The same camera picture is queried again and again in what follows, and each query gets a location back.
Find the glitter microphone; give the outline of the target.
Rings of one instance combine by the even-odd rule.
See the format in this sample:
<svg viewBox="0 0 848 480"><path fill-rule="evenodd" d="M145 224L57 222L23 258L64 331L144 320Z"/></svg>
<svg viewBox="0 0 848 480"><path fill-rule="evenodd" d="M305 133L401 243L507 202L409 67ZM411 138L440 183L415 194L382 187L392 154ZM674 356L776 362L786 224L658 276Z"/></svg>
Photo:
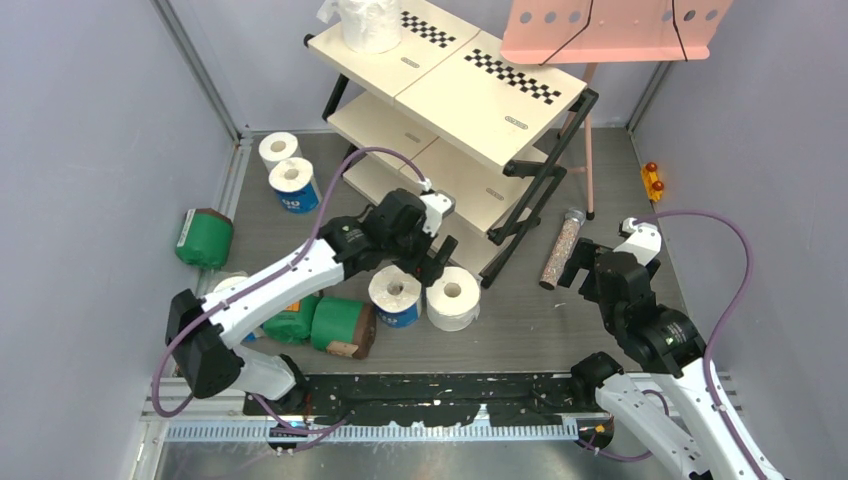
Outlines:
<svg viewBox="0 0 848 480"><path fill-rule="evenodd" d="M563 224L539 280L542 288L546 290L556 288L585 221L586 213L581 209L570 208L565 213Z"/></svg>

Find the yellow toy with orange balls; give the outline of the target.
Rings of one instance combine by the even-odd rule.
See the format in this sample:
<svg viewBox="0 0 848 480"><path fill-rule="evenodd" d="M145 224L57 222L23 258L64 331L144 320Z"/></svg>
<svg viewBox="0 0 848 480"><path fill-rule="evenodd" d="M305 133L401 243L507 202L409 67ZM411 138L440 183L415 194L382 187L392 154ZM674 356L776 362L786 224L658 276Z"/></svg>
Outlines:
<svg viewBox="0 0 848 480"><path fill-rule="evenodd" d="M658 165L648 162L641 168L640 174L649 200L652 203L658 202L665 189L665 184L658 175Z"/></svg>

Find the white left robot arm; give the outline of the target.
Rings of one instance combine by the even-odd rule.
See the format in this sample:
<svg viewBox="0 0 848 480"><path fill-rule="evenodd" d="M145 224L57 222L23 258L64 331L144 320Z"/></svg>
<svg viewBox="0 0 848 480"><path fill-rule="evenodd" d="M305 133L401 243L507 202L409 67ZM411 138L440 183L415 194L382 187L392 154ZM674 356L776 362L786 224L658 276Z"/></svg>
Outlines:
<svg viewBox="0 0 848 480"><path fill-rule="evenodd" d="M435 255L428 253L454 209L454 200L443 192L396 189L363 219L329 220L287 257L233 287L203 298L191 290L175 295L167 351L191 398L236 389L270 401L284 414L298 412L307 389L294 362L246 348L243 340L286 307L385 261L431 286L458 245L447 237Z"/></svg>

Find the pink music stand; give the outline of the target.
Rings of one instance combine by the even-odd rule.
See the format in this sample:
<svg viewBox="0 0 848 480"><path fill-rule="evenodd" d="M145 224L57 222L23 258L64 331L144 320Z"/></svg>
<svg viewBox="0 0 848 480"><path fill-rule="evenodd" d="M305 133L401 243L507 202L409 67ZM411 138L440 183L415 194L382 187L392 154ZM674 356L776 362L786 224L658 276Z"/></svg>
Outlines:
<svg viewBox="0 0 848 480"><path fill-rule="evenodd" d="M703 60L732 0L525 0L512 3L500 53L516 64Z"/></svg>

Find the green wrapped package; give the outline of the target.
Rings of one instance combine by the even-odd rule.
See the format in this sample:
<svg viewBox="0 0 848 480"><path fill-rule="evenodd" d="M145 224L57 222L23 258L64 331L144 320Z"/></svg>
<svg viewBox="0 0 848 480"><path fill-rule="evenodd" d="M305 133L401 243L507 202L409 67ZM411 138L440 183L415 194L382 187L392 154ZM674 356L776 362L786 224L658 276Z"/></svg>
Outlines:
<svg viewBox="0 0 848 480"><path fill-rule="evenodd" d="M376 337L375 309L371 303L336 297L319 300L310 342L320 352L363 360Z"/></svg>
<svg viewBox="0 0 848 480"><path fill-rule="evenodd" d="M228 261L233 235L234 225L229 217L212 208L189 209L175 254L187 265L220 270Z"/></svg>
<svg viewBox="0 0 848 480"><path fill-rule="evenodd" d="M283 344L303 344L311 336L313 320L321 298L309 295L286 307L263 325L264 333Z"/></svg>

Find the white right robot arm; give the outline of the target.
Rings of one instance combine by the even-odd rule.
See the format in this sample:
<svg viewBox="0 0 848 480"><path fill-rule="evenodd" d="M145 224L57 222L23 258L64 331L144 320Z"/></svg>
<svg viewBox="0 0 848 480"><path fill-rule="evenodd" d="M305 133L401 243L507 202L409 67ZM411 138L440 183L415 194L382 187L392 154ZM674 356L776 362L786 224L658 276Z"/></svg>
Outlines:
<svg viewBox="0 0 848 480"><path fill-rule="evenodd" d="M572 400L584 410L610 413L678 479L782 478L720 388L694 323L657 302L651 288L660 265L657 252L650 247L648 262L641 263L626 245L610 249L581 238L559 283L568 287L578 271L588 272L580 295L598 305L605 329L650 375L683 422L651 404L605 352L571 368Z"/></svg>

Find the cream three-tier shelf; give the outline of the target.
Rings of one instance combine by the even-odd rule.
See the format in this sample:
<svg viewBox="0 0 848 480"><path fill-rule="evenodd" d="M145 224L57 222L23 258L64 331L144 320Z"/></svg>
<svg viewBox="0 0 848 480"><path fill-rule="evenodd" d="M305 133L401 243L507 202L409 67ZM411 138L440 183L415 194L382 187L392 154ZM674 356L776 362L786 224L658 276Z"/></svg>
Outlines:
<svg viewBox="0 0 848 480"><path fill-rule="evenodd" d="M439 234L489 287L565 178L576 128L549 153L536 142L565 114L588 119L598 95L556 67L508 61L498 37L430 2L404 2L401 25L400 44L380 54L350 49L340 25L306 36L338 73L323 118L368 149L344 179L370 202L420 176L454 199Z"/></svg>

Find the blue paper towel roll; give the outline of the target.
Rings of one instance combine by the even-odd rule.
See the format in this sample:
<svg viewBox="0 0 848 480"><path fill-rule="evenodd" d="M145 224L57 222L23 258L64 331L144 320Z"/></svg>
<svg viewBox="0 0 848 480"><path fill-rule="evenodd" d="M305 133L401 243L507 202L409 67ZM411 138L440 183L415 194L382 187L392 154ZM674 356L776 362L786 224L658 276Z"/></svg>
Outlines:
<svg viewBox="0 0 848 480"><path fill-rule="evenodd" d="M422 287L412 275L395 265L378 271L368 286L376 316L391 328L405 328L419 320Z"/></svg>
<svg viewBox="0 0 848 480"><path fill-rule="evenodd" d="M304 158L282 160L269 173L268 182L284 209L290 213L306 214L321 204L322 194L314 167Z"/></svg>
<svg viewBox="0 0 848 480"><path fill-rule="evenodd" d="M246 280L248 275L244 272L239 272L235 274L231 274L227 277L221 278L211 289L211 293L217 293L220 291L227 290L231 287L234 287L236 284ZM257 333L256 331L250 332L243 340L244 343L252 343L255 342L261 335L261 332Z"/></svg>

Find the white paper towel roll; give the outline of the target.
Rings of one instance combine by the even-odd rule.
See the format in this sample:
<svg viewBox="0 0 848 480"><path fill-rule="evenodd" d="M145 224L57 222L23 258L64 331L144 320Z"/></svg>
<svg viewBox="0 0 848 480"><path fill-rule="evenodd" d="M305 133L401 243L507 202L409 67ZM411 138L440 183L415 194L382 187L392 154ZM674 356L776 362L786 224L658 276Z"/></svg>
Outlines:
<svg viewBox="0 0 848 480"><path fill-rule="evenodd" d="M480 285L461 267L446 267L442 276L426 289L425 298L428 319L446 332L463 330L480 315Z"/></svg>
<svg viewBox="0 0 848 480"><path fill-rule="evenodd" d="M260 141L258 152L268 173L280 164L284 170L293 168L303 158L298 138L289 132L266 135Z"/></svg>
<svg viewBox="0 0 848 480"><path fill-rule="evenodd" d="M340 18L342 37L354 52L381 54L402 41L401 2L396 0L327 0L316 18L329 23Z"/></svg>

